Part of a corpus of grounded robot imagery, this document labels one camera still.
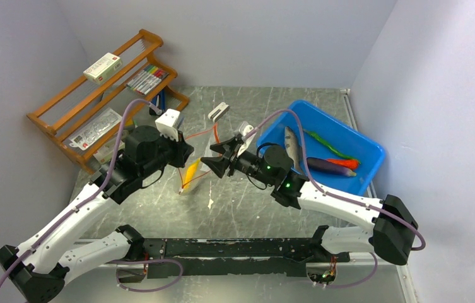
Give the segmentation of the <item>clear zip top bag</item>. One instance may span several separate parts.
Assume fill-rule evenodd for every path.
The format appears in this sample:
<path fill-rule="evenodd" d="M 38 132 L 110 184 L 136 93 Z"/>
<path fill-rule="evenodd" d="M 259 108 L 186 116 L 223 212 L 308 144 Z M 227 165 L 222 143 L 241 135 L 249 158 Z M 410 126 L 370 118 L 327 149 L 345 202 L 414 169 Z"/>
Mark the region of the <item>clear zip top bag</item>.
<path fill-rule="evenodd" d="M 178 169 L 180 176 L 179 194 L 189 193 L 199 183 L 200 178 L 211 172 L 211 169 L 201 162 L 202 157 L 214 157 L 216 154 L 210 146 L 219 143 L 218 123 L 199 133 L 190 134 L 185 141 L 194 147 L 194 151 L 185 163 L 184 169 Z"/>

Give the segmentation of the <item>yellow banana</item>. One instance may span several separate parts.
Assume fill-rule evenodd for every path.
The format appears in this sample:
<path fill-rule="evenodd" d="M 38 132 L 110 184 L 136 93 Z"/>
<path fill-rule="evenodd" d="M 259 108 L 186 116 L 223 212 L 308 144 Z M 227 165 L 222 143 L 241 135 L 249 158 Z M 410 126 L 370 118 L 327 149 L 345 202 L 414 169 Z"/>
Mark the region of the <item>yellow banana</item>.
<path fill-rule="evenodd" d="M 196 174 L 196 171 L 198 170 L 199 163 L 200 163 L 200 158 L 197 158 L 188 166 L 185 172 L 184 183 L 182 185 L 183 190 L 186 190 L 190 186 L 190 183 L 192 182 L 193 178 L 195 178 L 195 174 Z"/>

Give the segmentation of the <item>grey fish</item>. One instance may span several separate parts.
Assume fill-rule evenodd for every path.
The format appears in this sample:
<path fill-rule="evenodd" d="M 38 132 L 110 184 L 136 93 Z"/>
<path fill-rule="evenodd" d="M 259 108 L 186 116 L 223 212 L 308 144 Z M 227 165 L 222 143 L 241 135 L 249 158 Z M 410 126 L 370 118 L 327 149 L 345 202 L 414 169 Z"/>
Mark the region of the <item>grey fish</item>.
<path fill-rule="evenodd" d="M 302 148 L 295 132 L 289 126 L 284 127 L 284 146 L 288 156 L 293 161 L 294 170 L 300 174 L 304 174 L 301 167 Z"/>

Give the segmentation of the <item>green chili pepper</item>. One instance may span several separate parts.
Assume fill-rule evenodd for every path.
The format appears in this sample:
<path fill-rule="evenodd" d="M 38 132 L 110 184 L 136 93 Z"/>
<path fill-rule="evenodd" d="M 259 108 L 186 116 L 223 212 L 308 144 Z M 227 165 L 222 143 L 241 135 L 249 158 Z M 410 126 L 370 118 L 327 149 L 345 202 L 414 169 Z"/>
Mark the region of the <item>green chili pepper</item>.
<path fill-rule="evenodd" d="M 321 145 L 325 146 L 326 148 L 328 148 L 330 150 L 330 152 L 332 152 L 333 154 L 335 154 L 336 156 L 338 156 L 339 158 L 342 158 L 344 160 L 355 160 L 356 163 L 360 163 L 360 161 L 354 157 L 351 157 L 349 155 L 346 155 L 346 154 L 343 154 L 341 153 L 337 148 L 335 148 L 332 144 L 330 144 L 328 141 L 326 141 L 323 137 L 321 137 L 318 133 L 314 132 L 314 131 L 308 131 L 308 130 L 303 130 L 303 132 L 309 136 L 311 136 L 314 140 L 316 140 L 317 142 L 319 142 Z"/>

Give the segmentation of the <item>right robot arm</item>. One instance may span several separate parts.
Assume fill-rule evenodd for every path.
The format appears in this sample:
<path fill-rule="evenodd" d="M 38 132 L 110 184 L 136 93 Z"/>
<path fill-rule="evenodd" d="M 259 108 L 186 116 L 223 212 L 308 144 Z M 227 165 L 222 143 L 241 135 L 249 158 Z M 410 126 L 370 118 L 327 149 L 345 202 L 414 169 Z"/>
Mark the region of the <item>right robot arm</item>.
<path fill-rule="evenodd" d="M 313 210 L 340 218 L 350 227 L 329 227 L 310 245 L 317 261 L 326 261 L 339 253 L 375 253 L 395 265 L 405 265 L 418 235 L 418 224 L 403 201 L 388 195 L 384 199 L 346 193 L 324 185 L 292 169 L 286 150 L 274 145 L 262 156 L 249 151 L 239 152 L 242 145 L 236 136 L 211 145 L 216 157 L 202 157 L 219 178 L 241 172 L 273 190 L 271 196 L 284 207 Z"/>

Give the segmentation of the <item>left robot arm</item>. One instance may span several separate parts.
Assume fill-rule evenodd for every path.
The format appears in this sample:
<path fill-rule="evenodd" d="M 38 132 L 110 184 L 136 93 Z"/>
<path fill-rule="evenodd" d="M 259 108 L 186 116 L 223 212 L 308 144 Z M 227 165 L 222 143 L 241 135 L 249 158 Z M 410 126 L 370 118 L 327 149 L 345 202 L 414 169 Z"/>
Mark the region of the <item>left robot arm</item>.
<path fill-rule="evenodd" d="M 18 246 L 0 248 L 1 281 L 10 279 L 27 302 L 50 302 L 68 283 L 101 264 L 143 262 L 148 255 L 144 237 L 130 225 L 83 247 L 72 246 L 93 222 L 143 189 L 145 178 L 168 165 L 183 168 L 193 151 L 181 131 L 174 140 L 152 126 L 136 128 L 124 149 L 44 229 Z"/>

